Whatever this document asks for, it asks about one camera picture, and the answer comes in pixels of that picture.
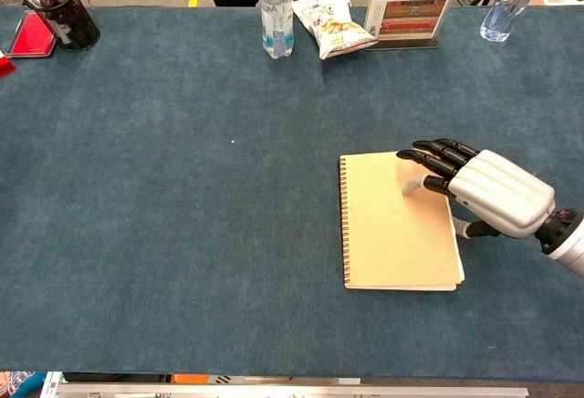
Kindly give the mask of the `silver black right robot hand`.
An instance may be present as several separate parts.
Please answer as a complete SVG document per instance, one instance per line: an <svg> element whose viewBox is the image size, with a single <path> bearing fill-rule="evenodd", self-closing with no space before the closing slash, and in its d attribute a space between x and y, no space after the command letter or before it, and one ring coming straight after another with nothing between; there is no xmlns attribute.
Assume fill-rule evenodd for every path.
<svg viewBox="0 0 584 398"><path fill-rule="evenodd" d="M512 238L533 235L556 208L554 188L490 150L449 138L418 140L396 156L429 172L402 188L424 188L454 199L496 232Z"/></svg>

